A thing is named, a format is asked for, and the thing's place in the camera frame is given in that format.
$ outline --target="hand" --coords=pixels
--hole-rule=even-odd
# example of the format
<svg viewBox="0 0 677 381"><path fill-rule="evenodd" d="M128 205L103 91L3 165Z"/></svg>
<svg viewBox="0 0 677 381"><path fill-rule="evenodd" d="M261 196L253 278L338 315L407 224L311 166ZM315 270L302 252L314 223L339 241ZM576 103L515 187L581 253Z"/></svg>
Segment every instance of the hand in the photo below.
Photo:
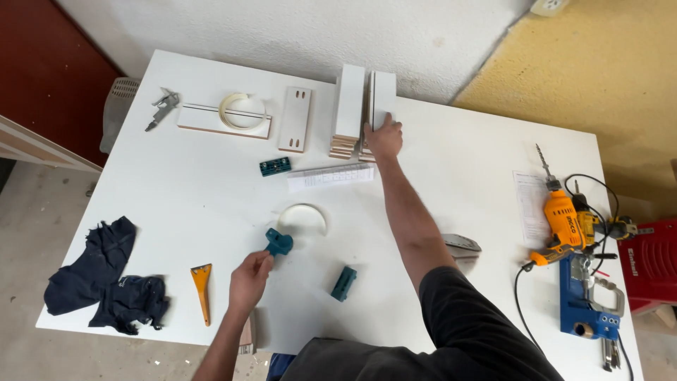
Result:
<svg viewBox="0 0 677 381"><path fill-rule="evenodd" d="M269 251L249 254L230 275L228 309L248 315L261 300L272 267L273 256Z"/></svg>
<svg viewBox="0 0 677 381"><path fill-rule="evenodd" d="M369 123L364 124L364 137L377 161L394 159L402 149L402 123L393 123L393 116L387 113L383 126L376 131L372 131Z"/></svg>

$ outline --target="wooden cabinet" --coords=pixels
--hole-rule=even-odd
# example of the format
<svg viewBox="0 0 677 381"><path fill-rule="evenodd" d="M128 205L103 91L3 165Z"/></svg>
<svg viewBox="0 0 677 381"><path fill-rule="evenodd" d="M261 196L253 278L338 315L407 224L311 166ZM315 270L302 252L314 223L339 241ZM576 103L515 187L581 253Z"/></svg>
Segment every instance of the wooden cabinet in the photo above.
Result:
<svg viewBox="0 0 677 381"><path fill-rule="evenodd" d="M100 171L106 96L124 76L50 0L0 1L0 157Z"/></svg>

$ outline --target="white table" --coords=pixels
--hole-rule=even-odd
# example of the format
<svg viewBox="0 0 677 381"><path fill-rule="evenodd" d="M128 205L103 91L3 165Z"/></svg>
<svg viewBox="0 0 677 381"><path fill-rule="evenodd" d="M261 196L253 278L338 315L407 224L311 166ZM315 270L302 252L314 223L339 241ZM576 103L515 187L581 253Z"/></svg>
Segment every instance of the white table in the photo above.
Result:
<svg viewBox="0 0 677 381"><path fill-rule="evenodd" d="M218 104L230 92L254 93L268 100L270 140L181 129L179 111L144 132L160 86L179 92L185 102L206 105ZM277 150L287 86L313 90L305 154ZM263 178L259 173L259 162L285 155L294 169L346 163L327 156L333 102L329 83L156 51L64 264L82 253L87 229L127 216L139 230L124 274L164 275L171 298L165 328L142 327L138 337L208 345L228 305L230 273L245 255L267 245L265 231L284 208L310 203L328 217L328 234L295 242L288 256L276 258L257 309L259 349L297 353L314 336L334 336L433 351L387 223L380 178L289 194L284 174ZM556 175L584 172L603 180L595 136L404 98L397 99L396 114L404 124L399 155L404 172L443 233L482 246L468 277L524 330L512 296L515 274L527 257L512 171L543 174L537 142ZM608 214L605 190L580 183L592 206ZM607 247L617 250L612 241ZM189 274L191 267L207 263L213 264L210 327L204 326ZM357 280L339 303L327 290L344 264L357 270ZM607 261L603 270L624 289L618 261ZM559 331L557 266L524 274L520 302L536 340L565 379L628 378L626 366L622 372L602 370L598 340ZM87 327L96 308L57 317L44 308L36 326L122 336L111 327ZM641 380L629 316L626 305L621 334Z"/></svg>

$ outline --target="orange corded drill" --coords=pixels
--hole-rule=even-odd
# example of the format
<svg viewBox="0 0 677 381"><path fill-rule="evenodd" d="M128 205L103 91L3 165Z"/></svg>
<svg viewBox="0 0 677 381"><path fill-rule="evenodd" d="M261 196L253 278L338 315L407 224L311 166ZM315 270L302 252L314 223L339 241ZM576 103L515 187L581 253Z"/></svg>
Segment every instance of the orange corded drill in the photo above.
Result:
<svg viewBox="0 0 677 381"><path fill-rule="evenodd" d="M571 198L564 193L559 180L550 174L548 164L546 164L538 144L536 149L547 174L546 187L550 191L550 199L546 202L543 212L545 212L550 224L552 239L547 242L546 249L541 252L531 252L531 262L524 266L525 271L530 271L534 264L546 266L557 262L566 258L574 250L583 250L586 246Z"/></svg>

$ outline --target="paper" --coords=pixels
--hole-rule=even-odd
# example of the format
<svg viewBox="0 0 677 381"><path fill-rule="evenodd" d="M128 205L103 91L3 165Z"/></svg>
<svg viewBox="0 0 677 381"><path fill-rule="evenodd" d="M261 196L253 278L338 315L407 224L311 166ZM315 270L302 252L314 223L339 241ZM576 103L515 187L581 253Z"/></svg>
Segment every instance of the paper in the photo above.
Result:
<svg viewBox="0 0 677 381"><path fill-rule="evenodd" d="M314 188L317 186L371 181L374 179L374 167L375 165L371 163L359 163L342 165L340 167L290 172L287 175L289 192L294 193L304 188Z"/></svg>
<svg viewBox="0 0 677 381"><path fill-rule="evenodd" d="M540 249L550 236L550 225L543 212L548 200L545 179L518 171L513 171L512 176L522 219L524 244L531 249Z"/></svg>

